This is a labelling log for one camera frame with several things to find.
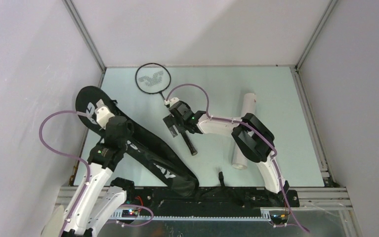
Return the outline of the white shuttlecock tube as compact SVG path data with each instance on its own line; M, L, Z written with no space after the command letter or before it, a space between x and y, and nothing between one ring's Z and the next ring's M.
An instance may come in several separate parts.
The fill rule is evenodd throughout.
M244 95L242 109L241 109L241 116L243 117L246 113L254 114L256 111L256 94L254 93L247 93ZM232 159L232 166L234 169L237 170L245 170L247 169L248 160L243 155L242 151L238 147L238 145L235 145L234 153L233 153L233 159Z

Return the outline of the badminton racket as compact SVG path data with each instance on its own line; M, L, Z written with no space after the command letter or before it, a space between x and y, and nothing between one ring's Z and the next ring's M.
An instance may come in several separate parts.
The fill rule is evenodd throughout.
M159 63L146 63L141 65L135 72L135 83L140 91L145 94L159 94L164 102L166 99L164 92L171 84L171 74L163 65ZM180 135L192 156L195 156L198 151L193 145L187 133Z

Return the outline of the black racket bag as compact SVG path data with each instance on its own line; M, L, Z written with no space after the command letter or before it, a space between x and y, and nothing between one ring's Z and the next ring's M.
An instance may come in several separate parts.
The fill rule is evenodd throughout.
M102 89L86 86L76 96L75 109L86 114L86 117L81 117L80 120L100 136L101 140L98 143L103 143L105 137L105 131L96 122L95 110L99 101L102 101L115 116L123 116L133 125L133 134L127 142L125 154L138 161L177 194L188 197L197 192L199 181L196 175L165 141L123 113L117 107L116 100L112 100ZM219 173L218 177L220 186L225 186L223 174Z

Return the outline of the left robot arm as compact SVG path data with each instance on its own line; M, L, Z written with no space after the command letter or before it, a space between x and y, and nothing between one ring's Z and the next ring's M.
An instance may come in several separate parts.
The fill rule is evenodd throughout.
M109 115L98 118L105 131L103 143L95 145L87 161L86 173L64 209L60 237L95 237L110 219L114 211L135 202L134 183L123 178L114 179L102 201L100 192L112 176L127 151L128 140L133 134L131 121L123 116Z

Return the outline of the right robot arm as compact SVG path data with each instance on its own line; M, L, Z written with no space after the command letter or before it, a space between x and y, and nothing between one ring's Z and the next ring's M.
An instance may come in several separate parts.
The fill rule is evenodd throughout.
M206 111L193 112L187 103L177 98L165 101L165 106L170 115L164 120L171 132L233 138L243 156L257 165L268 191L268 202L280 206L287 200L289 185L276 162L275 137L254 114L237 118L214 117Z

